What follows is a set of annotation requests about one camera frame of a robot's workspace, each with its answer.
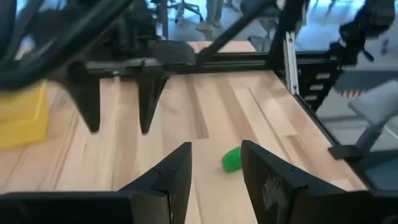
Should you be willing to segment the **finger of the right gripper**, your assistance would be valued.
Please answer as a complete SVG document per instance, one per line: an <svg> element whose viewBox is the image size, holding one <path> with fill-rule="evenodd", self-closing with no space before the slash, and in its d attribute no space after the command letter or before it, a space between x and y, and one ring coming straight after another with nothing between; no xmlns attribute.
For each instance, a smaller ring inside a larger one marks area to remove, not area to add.
<svg viewBox="0 0 398 224"><path fill-rule="evenodd" d="M142 134L147 134L150 130L157 104L167 80L167 75L156 75L137 79L139 122Z"/></svg>
<svg viewBox="0 0 398 224"><path fill-rule="evenodd" d="M69 78L66 89L91 133L100 129L100 81Z"/></svg>

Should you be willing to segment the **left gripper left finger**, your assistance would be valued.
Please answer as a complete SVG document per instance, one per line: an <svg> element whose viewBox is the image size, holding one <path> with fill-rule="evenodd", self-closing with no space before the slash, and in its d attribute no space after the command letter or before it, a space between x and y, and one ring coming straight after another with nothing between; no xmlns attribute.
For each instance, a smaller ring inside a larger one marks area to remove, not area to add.
<svg viewBox="0 0 398 224"><path fill-rule="evenodd" d="M131 197L134 224L184 224L192 183L192 144L185 142L119 191Z"/></svg>

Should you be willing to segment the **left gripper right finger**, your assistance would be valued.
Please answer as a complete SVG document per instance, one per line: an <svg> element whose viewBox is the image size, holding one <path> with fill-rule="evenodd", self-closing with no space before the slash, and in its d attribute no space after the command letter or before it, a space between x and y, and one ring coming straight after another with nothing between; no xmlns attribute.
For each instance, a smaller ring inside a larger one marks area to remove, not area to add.
<svg viewBox="0 0 398 224"><path fill-rule="evenodd" d="M244 182L258 224L291 224L298 194L344 190L281 159L252 141L241 143Z"/></svg>

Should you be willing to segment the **grey office chair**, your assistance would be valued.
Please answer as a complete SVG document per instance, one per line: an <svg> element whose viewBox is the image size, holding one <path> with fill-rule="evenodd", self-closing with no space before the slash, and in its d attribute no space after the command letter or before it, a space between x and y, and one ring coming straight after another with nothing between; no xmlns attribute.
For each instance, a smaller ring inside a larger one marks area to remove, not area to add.
<svg viewBox="0 0 398 224"><path fill-rule="evenodd" d="M354 145L362 151L398 151L398 71L350 71L335 84L366 127Z"/></svg>

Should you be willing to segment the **yellow plastic basket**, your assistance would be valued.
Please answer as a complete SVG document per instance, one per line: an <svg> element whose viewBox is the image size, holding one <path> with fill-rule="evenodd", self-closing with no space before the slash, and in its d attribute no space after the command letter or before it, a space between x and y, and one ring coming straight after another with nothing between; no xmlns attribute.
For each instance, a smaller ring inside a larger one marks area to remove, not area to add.
<svg viewBox="0 0 398 224"><path fill-rule="evenodd" d="M0 93L0 149L44 140L48 119L46 82Z"/></svg>

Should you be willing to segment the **person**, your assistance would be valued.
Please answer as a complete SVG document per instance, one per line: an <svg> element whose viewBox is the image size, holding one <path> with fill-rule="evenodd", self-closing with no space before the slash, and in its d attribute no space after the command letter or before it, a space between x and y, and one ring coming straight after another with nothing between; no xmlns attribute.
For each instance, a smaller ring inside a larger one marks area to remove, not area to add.
<svg viewBox="0 0 398 224"><path fill-rule="evenodd" d="M206 0L206 19L196 26L200 32L211 32L221 27L224 0Z"/></svg>

